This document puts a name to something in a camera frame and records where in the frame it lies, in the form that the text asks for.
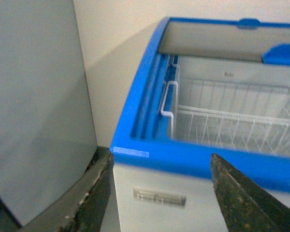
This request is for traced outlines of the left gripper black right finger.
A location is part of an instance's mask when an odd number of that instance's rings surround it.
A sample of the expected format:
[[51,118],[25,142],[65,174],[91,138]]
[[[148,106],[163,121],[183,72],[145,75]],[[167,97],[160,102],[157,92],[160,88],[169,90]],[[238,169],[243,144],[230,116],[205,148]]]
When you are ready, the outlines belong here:
[[230,232],[290,232],[290,208],[219,154],[210,159],[212,182]]

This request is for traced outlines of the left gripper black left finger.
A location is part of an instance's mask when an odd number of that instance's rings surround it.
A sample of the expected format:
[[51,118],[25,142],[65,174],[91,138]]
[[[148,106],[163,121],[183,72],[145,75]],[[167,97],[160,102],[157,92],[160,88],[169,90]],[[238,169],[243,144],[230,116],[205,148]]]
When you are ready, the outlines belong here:
[[81,179],[21,231],[98,232],[110,195],[113,164],[112,153],[102,151]]

